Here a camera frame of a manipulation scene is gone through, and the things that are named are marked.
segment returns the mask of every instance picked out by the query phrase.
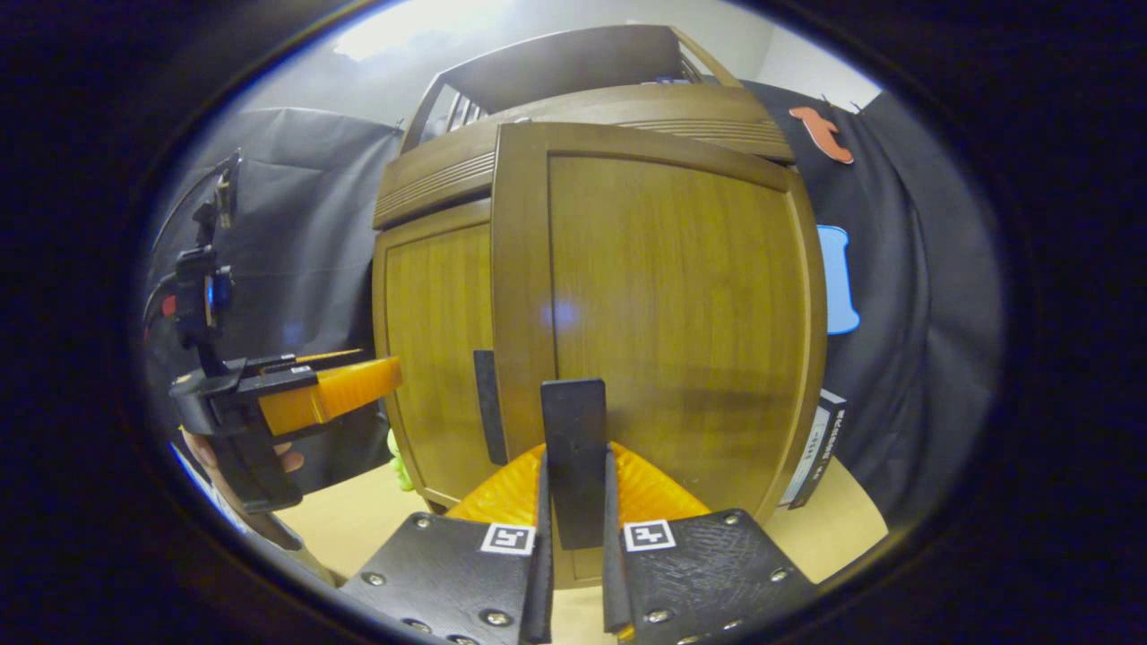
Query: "wooden door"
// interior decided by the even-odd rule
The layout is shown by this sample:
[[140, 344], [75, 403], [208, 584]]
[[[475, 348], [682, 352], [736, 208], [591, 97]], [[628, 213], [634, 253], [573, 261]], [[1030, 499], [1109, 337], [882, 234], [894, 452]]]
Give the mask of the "wooden door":
[[474, 350], [493, 348], [490, 200], [381, 233], [374, 290], [377, 351], [403, 362], [385, 399], [399, 450], [419, 494], [453, 506], [498, 469], [474, 372]]
[[[544, 441], [541, 381], [601, 378], [611, 440], [763, 522], [824, 371], [824, 270], [797, 176], [666, 134], [515, 124], [493, 200], [510, 456]], [[560, 551], [555, 569], [562, 586], [596, 582], [600, 550]]]

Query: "blue sticker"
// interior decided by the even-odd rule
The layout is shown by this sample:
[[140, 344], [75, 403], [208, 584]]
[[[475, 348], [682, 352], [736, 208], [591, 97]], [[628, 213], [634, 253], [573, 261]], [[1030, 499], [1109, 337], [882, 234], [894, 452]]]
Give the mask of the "blue sticker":
[[820, 252], [825, 258], [825, 292], [828, 296], [828, 334], [846, 334], [860, 326], [860, 314], [852, 309], [849, 263], [844, 247], [849, 234], [837, 226], [817, 226]]

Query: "wooden cabinet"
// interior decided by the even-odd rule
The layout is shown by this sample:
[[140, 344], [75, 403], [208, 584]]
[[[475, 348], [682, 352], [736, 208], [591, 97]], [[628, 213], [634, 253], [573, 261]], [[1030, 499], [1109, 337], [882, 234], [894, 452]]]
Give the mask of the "wooden cabinet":
[[419, 492], [453, 505], [497, 471], [485, 458], [473, 352], [493, 348], [490, 200], [448, 208], [379, 235], [377, 343], [403, 360], [387, 398]]
[[[709, 79], [699, 65], [710, 72]], [[648, 84], [655, 79], [674, 83]], [[444, 132], [427, 140], [439, 109]], [[409, 222], [460, 196], [482, 195], [493, 172], [498, 129], [523, 119], [622, 125], [780, 163], [794, 160], [765, 108], [677, 29], [567, 31], [497, 49], [434, 78], [411, 118], [401, 155], [382, 174], [375, 227]]]
[[[510, 458], [544, 441], [543, 381], [602, 378], [610, 438], [709, 506], [766, 519], [824, 370], [824, 272], [798, 176], [567, 123], [501, 125], [490, 163], [463, 203], [377, 241], [377, 344], [404, 366], [387, 406], [419, 492], [448, 506], [497, 469], [473, 364], [492, 348]], [[559, 586], [594, 583], [600, 550], [559, 549], [555, 572]]]

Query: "green object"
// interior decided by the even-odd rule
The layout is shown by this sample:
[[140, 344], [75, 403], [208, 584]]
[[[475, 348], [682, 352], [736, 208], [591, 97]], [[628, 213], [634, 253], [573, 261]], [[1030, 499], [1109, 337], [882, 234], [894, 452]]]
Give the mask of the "green object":
[[387, 433], [387, 448], [390, 453], [395, 456], [390, 460], [390, 466], [395, 468], [395, 474], [398, 476], [398, 488], [403, 491], [414, 490], [414, 482], [411, 481], [409, 473], [406, 472], [406, 464], [403, 463], [403, 454], [398, 452], [398, 441], [395, 440], [395, 428], [390, 428]]

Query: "door handle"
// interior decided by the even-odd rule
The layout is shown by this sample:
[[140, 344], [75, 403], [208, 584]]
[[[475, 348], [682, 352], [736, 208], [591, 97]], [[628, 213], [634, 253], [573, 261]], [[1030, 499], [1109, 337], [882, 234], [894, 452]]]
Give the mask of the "door handle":
[[474, 350], [474, 378], [478, 384], [478, 410], [482, 413], [482, 430], [486, 436], [486, 453], [490, 463], [505, 466], [506, 433], [501, 427], [501, 403], [498, 401], [498, 373], [494, 371], [492, 349]]

